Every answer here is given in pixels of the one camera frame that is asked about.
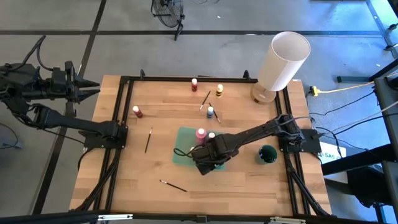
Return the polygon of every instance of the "paint cup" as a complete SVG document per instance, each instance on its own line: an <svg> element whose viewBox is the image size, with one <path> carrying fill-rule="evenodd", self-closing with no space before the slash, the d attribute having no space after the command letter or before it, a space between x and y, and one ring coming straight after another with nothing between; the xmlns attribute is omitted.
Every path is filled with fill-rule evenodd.
<svg viewBox="0 0 398 224"><path fill-rule="evenodd" d="M275 162L278 158L278 153L274 149L274 147L270 145L261 146L259 152L256 154L256 163L257 164L271 164Z"/></svg>

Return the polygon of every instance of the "lamp base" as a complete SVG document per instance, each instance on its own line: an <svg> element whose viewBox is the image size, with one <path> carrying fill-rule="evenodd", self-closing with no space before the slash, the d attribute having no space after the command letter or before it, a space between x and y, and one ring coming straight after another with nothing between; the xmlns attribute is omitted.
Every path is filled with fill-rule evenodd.
<svg viewBox="0 0 398 224"><path fill-rule="evenodd" d="M266 90L259 83L255 83L251 88L250 96L254 102L264 105L274 101L276 92Z"/></svg>

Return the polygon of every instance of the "gray floor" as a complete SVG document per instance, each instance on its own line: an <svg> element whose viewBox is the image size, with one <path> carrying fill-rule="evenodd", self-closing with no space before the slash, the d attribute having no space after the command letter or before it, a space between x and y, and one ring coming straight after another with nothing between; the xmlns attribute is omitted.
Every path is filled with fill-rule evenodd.
<svg viewBox="0 0 398 224"><path fill-rule="evenodd" d="M261 1L261 0L186 0L186 30L378 30L366 3L362 1ZM375 8L386 27L396 22L386 1ZM99 0L0 2L0 29L90 30L100 5ZM150 1L108 1L100 30L167 30L149 12ZM19 62L38 36L0 35L0 63ZM103 75L138 75L144 69L150 76L241 77L249 70L257 77L272 36L183 35L174 41L169 35L97 36L85 78L101 82ZM390 63L391 53L383 51L382 37L308 36L312 52L295 78L305 88L321 90L350 86L338 84L338 75L368 76ZM88 36L48 36L42 47L42 60L48 66L63 66L72 60L81 63ZM37 65L34 57L30 62ZM370 93L370 86L339 93L308 97L312 112L326 112ZM78 117L90 119L96 97L77 105ZM43 101L62 112L64 101ZM37 186L47 161L54 136L18 123L2 106L0 122L16 131L24 148L0 150L0 217L30 212ZM333 129L379 110L376 98L369 96L326 117L314 116L315 125ZM68 135L82 139L76 131ZM371 121L339 136L359 147L373 148L389 142L381 119ZM82 146L65 140L53 184L44 207L45 213L68 210L76 178L76 163ZM376 220L373 209L364 208L353 196L328 188L333 213L339 217ZM389 222L394 221L391 208Z"/></svg>

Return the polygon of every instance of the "wooden table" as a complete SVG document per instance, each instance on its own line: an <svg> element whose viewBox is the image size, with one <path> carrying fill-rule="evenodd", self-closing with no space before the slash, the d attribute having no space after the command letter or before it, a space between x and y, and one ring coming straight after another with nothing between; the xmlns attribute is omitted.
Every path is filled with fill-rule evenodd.
<svg viewBox="0 0 398 224"><path fill-rule="evenodd" d="M93 121L111 120L119 79L120 76L104 76ZM112 212L292 215L282 153L278 151L278 159L273 164L257 165L254 162L254 156L262 145L269 144L279 149L276 137L241 147L239 155L226 163L226 170L213 171L205 176L196 167L172 162L177 131L181 126L238 133L277 116L275 103L259 105L250 99L252 84L223 83L221 98L215 96L217 84L199 83L198 91L192 92L189 82L134 82L131 105L139 106L144 117L139 119L130 110L128 139L121 153ZM206 118L208 104L199 111L209 90L211 93L206 102L215 107L221 124L215 118ZM302 83L291 81L288 91L293 115L308 116ZM311 128L307 119L297 120L297 123L301 128ZM153 132L145 154L150 127L153 127ZM95 149L82 160L70 208L79 206L97 184L103 155L104 149ZM330 213L318 159L307 153L301 153L301 156L306 186L323 209ZM165 185L159 179L188 192ZM299 210L303 212L297 186L296 195ZM104 208L105 196L103 194L101 208Z"/></svg>

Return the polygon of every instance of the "red paint bottle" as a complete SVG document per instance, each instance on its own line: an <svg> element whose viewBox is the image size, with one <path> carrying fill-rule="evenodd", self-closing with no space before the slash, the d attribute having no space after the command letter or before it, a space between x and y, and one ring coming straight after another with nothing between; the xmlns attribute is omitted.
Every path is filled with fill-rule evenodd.
<svg viewBox="0 0 398 224"><path fill-rule="evenodd" d="M138 118L142 118L143 114L141 110L138 108L138 106L133 106L132 110L137 115Z"/></svg>
<svg viewBox="0 0 398 224"><path fill-rule="evenodd" d="M198 80L196 78L192 78L192 91L198 90Z"/></svg>

